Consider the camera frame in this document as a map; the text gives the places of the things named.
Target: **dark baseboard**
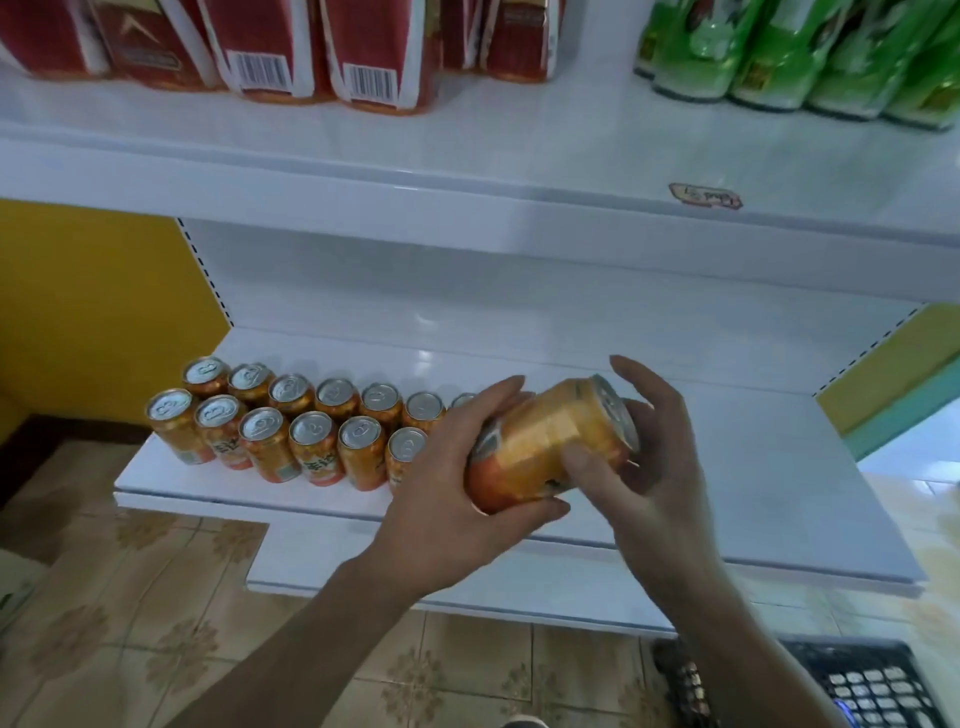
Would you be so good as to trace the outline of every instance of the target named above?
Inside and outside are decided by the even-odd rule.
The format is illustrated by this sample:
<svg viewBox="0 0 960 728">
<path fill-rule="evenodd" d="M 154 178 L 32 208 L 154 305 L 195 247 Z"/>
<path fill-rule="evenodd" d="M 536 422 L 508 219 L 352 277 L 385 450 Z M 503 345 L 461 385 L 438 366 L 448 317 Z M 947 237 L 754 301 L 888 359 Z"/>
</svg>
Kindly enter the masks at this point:
<svg viewBox="0 0 960 728">
<path fill-rule="evenodd" d="M 64 440 L 94 440 L 140 445 L 150 435 L 144 425 L 101 420 L 72 420 L 31 415 L 0 445 L 0 508 L 23 487 Z"/>
</svg>

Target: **left hand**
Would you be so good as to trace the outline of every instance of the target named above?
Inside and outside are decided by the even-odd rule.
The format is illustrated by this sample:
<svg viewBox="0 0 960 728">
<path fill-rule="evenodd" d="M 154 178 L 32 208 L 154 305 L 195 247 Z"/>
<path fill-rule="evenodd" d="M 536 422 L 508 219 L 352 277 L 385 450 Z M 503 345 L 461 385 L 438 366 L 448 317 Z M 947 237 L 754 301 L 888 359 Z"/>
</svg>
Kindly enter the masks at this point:
<svg viewBox="0 0 960 728">
<path fill-rule="evenodd" d="M 453 586 L 569 512 L 565 501 L 548 498 L 485 516 L 464 491 L 467 457 L 484 422 L 532 396 L 520 392 L 523 380 L 504 379 L 446 413 L 359 557 L 411 604 Z"/>
</svg>

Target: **silver can top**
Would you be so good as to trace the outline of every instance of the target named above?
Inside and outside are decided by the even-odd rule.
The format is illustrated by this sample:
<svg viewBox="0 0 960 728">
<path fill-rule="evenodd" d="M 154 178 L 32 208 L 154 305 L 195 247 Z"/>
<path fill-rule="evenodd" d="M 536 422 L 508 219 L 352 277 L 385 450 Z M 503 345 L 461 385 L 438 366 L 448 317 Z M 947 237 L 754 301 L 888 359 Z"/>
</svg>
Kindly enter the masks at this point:
<svg viewBox="0 0 960 728">
<path fill-rule="evenodd" d="M 354 391 L 347 379 L 327 379 L 317 386 L 317 399 L 328 407 L 337 407 L 349 400 Z"/>
<path fill-rule="evenodd" d="M 476 397 L 476 395 L 472 392 L 464 392 L 462 395 L 457 395 L 456 399 L 450 403 L 450 409 L 453 409 L 454 407 L 460 407 L 472 400 L 474 397 Z"/>
<path fill-rule="evenodd" d="M 227 368 L 216 356 L 202 356 L 183 367 L 183 381 L 187 384 L 206 384 L 213 381 Z"/>
<path fill-rule="evenodd" d="M 333 420 L 325 412 L 304 412 L 290 425 L 290 439 L 298 445 L 316 445 L 332 429 Z"/>
<path fill-rule="evenodd" d="M 252 389 L 263 383 L 270 375 L 266 364 L 241 364 L 230 372 L 230 386 L 234 389 Z"/>
<path fill-rule="evenodd" d="M 173 420 L 183 414 L 193 401 L 185 389 L 167 389 L 147 402 L 147 417 L 156 422 Z"/>
<path fill-rule="evenodd" d="M 270 385 L 270 399 L 288 402 L 301 398 L 310 389 L 310 382 L 303 375 L 283 375 Z"/>
<path fill-rule="evenodd" d="M 393 384 L 371 384 L 363 391 L 363 403 L 367 409 L 374 412 L 382 412 L 385 409 L 393 407 L 400 394 Z"/>
<path fill-rule="evenodd" d="M 426 432 L 418 427 L 401 427 L 390 436 L 387 448 L 401 463 L 409 463 L 426 445 Z"/>
<path fill-rule="evenodd" d="M 351 417 L 340 427 L 340 442 L 350 449 L 363 449 L 380 436 L 380 423 L 373 417 Z"/>
<path fill-rule="evenodd" d="M 600 406 L 603 407 L 607 417 L 613 423 L 613 429 L 616 430 L 616 436 L 626 444 L 630 452 L 637 452 L 640 449 L 640 438 L 636 434 L 636 425 L 634 418 L 630 416 L 626 403 L 620 396 L 614 392 L 613 387 L 600 375 L 593 375 L 590 378 L 593 388 L 596 390 L 597 399 L 600 400 Z"/>
<path fill-rule="evenodd" d="M 217 395 L 201 402 L 193 419 L 200 427 L 225 425 L 240 411 L 240 400 L 230 395 Z"/>
<path fill-rule="evenodd" d="M 408 415 L 421 422 L 436 420 L 444 411 L 444 401 L 433 392 L 417 392 L 415 395 L 410 395 L 404 406 L 407 408 Z"/>
<path fill-rule="evenodd" d="M 257 407 L 240 421 L 240 436 L 255 443 L 266 440 L 283 427 L 283 415 L 272 407 Z"/>
</svg>

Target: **barcode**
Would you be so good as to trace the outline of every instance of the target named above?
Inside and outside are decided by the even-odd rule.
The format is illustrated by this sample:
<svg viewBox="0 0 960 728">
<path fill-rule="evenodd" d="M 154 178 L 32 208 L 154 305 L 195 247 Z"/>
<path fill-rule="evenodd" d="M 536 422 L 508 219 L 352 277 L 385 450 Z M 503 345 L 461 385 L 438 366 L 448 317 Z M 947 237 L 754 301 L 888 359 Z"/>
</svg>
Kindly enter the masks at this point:
<svg viewBox="0 0 960 728">
<path fill-rule="evenodd" d="M 344 63 L 344 81 L 351 99 L 396 103 L 396 71 L 393 68 Z"/>
<path fill-rule="evenodd" d="M 227 51 L 230 70 L 241 88 L 263 88 L 268 91 L 290 91 L 290 68 L 283 56 L 273 53 L 240 53 Z"/>
</svg>

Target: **person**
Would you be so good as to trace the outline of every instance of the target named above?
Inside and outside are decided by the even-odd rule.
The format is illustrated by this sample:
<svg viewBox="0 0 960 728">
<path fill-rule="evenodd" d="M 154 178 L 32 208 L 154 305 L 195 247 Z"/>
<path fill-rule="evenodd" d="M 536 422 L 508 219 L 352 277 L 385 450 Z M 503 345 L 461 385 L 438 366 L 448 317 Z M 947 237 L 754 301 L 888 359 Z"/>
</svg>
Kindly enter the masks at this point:
<svg viewBox="0 0 960 728">
<path fill-rule="evenodd" d="M 574 444 L 564 450 L 564 466 L 610 522 L 631 573 L 685 640 L 714 713 L 738 728 L 848 726 L 728 577 L 683 397 L 638 362 L 613 356 L 611 364 L 649 402 L 627 400 L 642 444 L 637 462 L 615 473 Z M 532 397 L 521 392 L 522 384 L 522 376 L 504 379 L 448 412 L 370 546 L 171 725 L 317 728 L 408 609 L 562 518 L 569 505 L 558 498 L 485 516 L 464 492 L 464 469 L 481 427 Z M 541 725 L 535 718 L 512 724 Z"/>
</svg>

